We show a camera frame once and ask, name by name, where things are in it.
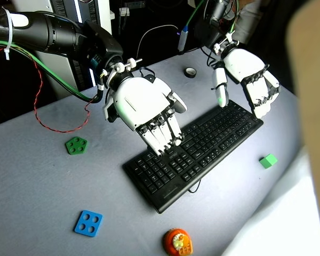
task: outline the tabletop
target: tabletop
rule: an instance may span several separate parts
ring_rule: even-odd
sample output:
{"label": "tabletop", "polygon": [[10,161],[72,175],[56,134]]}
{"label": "tabletop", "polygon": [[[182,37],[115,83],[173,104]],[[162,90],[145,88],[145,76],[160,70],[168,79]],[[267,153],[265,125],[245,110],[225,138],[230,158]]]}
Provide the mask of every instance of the tabletop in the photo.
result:
{"label": "tabletop", "polygon": [[[186,103],[188,110],[176,114],[181,126],[216,104],[206,58],[196,50],[150,66]],[[184,76],[186,67],[197,70],[195,78]],[[240,85],[229,79],[228,91],[250,110]],[[71,96],[39,115],[68,130],[84,120],[84,105]],[[0,125],[0,255],[166,255],[162,237],[175,227],[189,232],[196,255],[219,255],[302,145],[298,100],[282,88],[264,125],[209,172],[195,194],[185,193],[158,214],[122,169],[146,144],[121,119],[105,121],[102,106],[90,105],[89,123],[71,134],[43,128],[33,113]],[[67,153],[65,143],[74,136],[89,142],[85,154]],[[268,154],[278,162],[264,169],[259,159]],[[83,210],[104,215],[94,238],[73,231]]]}

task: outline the green block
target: green block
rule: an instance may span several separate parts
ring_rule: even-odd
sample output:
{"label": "green block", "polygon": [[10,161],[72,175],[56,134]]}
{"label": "green block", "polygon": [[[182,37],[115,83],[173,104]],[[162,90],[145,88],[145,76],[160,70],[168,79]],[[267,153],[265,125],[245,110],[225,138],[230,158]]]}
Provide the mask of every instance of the green block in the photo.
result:
{"label": "green block", "polygon": [[260,160],[260,163],[264,168],[272,167],[274,164],[276,164],[277,159],[273,154],[267,155],[265,158]]}
{"label": "green block", "polygon": [[65,143],[66,148],[70,155],[78,155],[86,152],[87,140],[81,137],[73,137]]}

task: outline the green cable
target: green cable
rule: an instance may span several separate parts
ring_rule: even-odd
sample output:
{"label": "green cable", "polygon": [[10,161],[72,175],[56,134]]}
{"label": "green cable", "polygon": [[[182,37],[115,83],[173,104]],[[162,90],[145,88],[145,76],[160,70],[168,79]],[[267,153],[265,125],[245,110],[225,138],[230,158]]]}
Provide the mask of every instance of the green cable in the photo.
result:
{"label": "green cable", "polygon": [[[8,42],[6,41],[0,41],[0,45],[2,46],[7,46]],[[54,76],[54,78],[57,80],[58,83],[60,83],[61,85],[63,85],[64,87],[66,87],[66,89],[69,90],[69,92],[71,92],[73,95],[77,96],[80,99],[83,99],[85,101],[91,101],[91,98],[88,98],[87,96],[85,96],[84,94],[80,93],[78,90],[74,89],[72,86],[70,86],[68,83],[66,83],[62,78],[60,78],[59,76],[57,76],[50,68],[48,68],[45,64],[43,64],[37,57],[35,57],[32,53],[28,52],[27,50],[15,45],[15,44],[11,44],[11,47],[14,47],[16,49],[18,49],[19,51],[24,52],[25,54],[29,55],[36,63],[38,63],[38,65],[40,65],[41,67],[43,67],[47,72],[49,72],[52,76]]]}
{"label": "green cable", "polygon": [[234,31],[234,27],[235,27],[235,23],[236,23],[236,20],[237,20],[237,15],[238,15],[238,0],[235,0],[236,1],[236,13],[235,13],[235,20],[230,28],[230,33],[232,33]]}
{"label": "green cable", "polygon": [[198,4],[198,6],[194,9],[193,13],[191,14],[190,18],[188,19],[186,26],[188,26],[188,24],[191,22],[191,19],[193,18],[193,16],[196,14],[196,12],[198,11],[199,7],[203,4],[205,0],[201,0],[201,2]]}

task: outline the robotic hand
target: robotic hand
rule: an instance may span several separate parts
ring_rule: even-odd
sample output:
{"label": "robotic hand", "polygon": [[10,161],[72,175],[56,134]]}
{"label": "robotic hand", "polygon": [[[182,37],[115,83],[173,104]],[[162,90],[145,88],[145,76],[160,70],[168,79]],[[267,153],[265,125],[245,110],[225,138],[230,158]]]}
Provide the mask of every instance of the robotic hand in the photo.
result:
{"label": "robotic hand", "polygon": [[64,53],[91,68],[98,83],[98,94],[92,103],[102,99],[109,88],[104,107],[106,119],[120,117],[154,150],[164,154],[167,148],[179,145],[183,138],[175,112],[185,112],[186,105],[169,86],[153,75],[133,77],[134,59],[123,64],[123,50],[103,28],[86,21],[78,24],[53,13],[11,13],[13,31],[9,31],[7,15],[0,9],[0,40],[7,40],[33,50]]}
{"label": "robotic hand", "polygon": [[221,61],[213,65],[212,76],[214,90],[220,107],[228,104],[226,72],[240,83],[249,105],[257,118],[270,111],[271,103],[279,94],[278,80],[267,70],[269,65],[256,55],[237,48],[238,42],[227,33],[221,43],[214,45],[214,51],[221,55]]}
{"label": "robotic hand", "polygon": [[229,101],[227,71],[234,82],[242,85],[252,112],[257,118],[261,118],[270,111],[271,103],[277,98],[279,82],[267,70],[269,65],[265,65],[260,58],[247,50],[237,48],[239,42],[232,39],[233,32],[224,33],[221,30],[220,19],[229,2],[210,1],[211,13],[197,24],[195,36],[221,57],[220,61],[212,65],[212,90],[215,90],[219,106],[225,107]]}

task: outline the red wire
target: red wire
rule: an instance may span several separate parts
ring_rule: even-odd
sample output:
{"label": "red wire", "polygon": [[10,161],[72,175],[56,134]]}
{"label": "red wire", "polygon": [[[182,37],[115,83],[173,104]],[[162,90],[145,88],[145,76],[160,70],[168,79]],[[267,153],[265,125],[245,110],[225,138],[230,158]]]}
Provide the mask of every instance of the red wire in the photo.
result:
{"label": "red wire", "polygon": [[47,129],[49,129],[49,130],[51,130],[51,131],[59,132],[59,133],[75,132],[75,131],[83,128],[83,127],[88,123],[88,121],[89,121],[90,111],[87,109],[87,107],[90,105],[90,103],[93,101],[93,99],[92,99],[88,104],[85,105],[84,110],[86,111],[86,119],[84,120],[83,124],[81,124],[79,127],[74,128],[73,130],[69,130],[69,131],[59,131],[59,130],[50,128],[50,127],[48,127],[47,125],[43,124],[43,122],[41,121],[40,117],[38,116],[36,105],[37,105],[37,102],[38,102],[38,96],[39,96],[39,94],[40,94],[40,92],[41,92],[41,90],[42,90],[42,87],[43,87],[43,84],[44,84],[44,83],[43,83],[42,73],[40,72],[40,70],[39,70],[39,68],[38,68],[38,66],[37,66],[37,63],[36,63],[34,60],[32,60],[32,61],[33,61],[33,63],[34,63],[35,68],[36,68],[37,71],[38,71],[39,78],[40,78],[40,80],[41,80],[41,84],[40,84],[40,86],[39,86],[39,90],[38,90],[38,92],[37,92],[37,94],[36,94],[36,98],[35,98],[34,103],[33,103],[34,114],[35,114],[35,116],[36,116],[37,121],[38,121],[43,127],[47,128]]}

